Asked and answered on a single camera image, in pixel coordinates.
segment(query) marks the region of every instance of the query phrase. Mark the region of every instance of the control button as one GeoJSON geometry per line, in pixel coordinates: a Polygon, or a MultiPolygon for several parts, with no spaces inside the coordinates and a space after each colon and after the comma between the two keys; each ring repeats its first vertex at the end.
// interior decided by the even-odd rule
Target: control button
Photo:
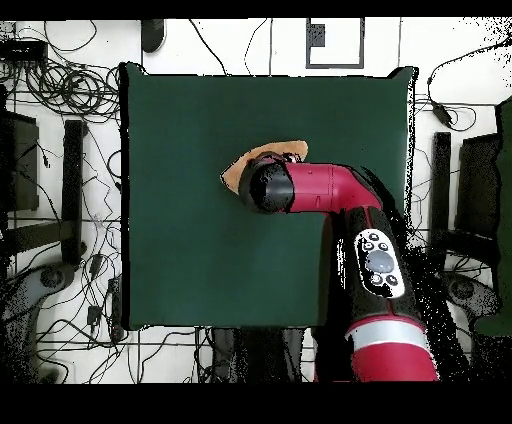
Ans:
{"type": "Polygon", "coordinates": [[[388,273],[393,271],[395,264],[389,253],[376,250],[368,254],[365,265],[370,271],[388,273]]]}
{"type": "Polygon", "coordinates": [[[373,274],[372,284],[375,286],[380,286],[382,284],[382,277],[379,274],[373,274]]]}
{"type": "Polygon", "coordinates": [[[388,275],[386,277],[386,282],[388,284],[391,284],[392,286],[396,286],[398,284],[398,280],[396,279],[396,277],[394,275],[388,275]]]}

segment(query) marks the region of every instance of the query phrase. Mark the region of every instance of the circular button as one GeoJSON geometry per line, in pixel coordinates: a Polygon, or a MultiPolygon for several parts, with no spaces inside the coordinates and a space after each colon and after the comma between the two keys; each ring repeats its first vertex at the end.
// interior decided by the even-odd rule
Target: circular button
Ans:
{"type": "Polygon", "coordinates": [[[382,277],[379,274],[372,275],[372,284],[375,286],[380,286],[382,284],[382,277]]]}
{"type": "Polygon", "coordinates": [[[388,275],[386,277],[386,282],[388,284],[391,284],[392,286],[396,286],[398,284],[398,280],[396,279],[396,277],[394,275],[388,275]]]}

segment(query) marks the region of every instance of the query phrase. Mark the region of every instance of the green tabletop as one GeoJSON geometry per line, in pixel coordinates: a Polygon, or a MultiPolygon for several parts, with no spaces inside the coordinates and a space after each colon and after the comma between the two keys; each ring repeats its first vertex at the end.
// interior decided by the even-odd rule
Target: green tabletop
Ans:
{"type": "Polygon", "coordinates": [[[389,78],[127,71],[130,326],[316,325],[323,216],[250,213],[219,175],[253,147],[306,140],[307,161],[365,166],[402,208],[416,70],[389,78]]]}

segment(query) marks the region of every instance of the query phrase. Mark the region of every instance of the black border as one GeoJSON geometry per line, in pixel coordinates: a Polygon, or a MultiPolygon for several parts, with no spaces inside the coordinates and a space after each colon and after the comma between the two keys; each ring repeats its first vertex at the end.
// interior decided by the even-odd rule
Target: black border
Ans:
{"type": "Polygon", "coordinates": [[[306,18],[306,69],[364,69],[364,32],[365,18],[359,18],[359,63],[358,64],[311,64],[312,40],[309,35],[311,18],[306,18]]]}

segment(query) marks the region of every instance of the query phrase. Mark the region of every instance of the power strip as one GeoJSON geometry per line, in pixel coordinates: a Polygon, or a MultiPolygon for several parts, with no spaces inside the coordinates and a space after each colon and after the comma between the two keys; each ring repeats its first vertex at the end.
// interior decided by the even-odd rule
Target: power strip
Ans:
{"type": "Polygon", "coordinates": [[[14,66],[38,66],[48,59],[48,44],[40,40],[0,41],[0,62],[14,66]]]}

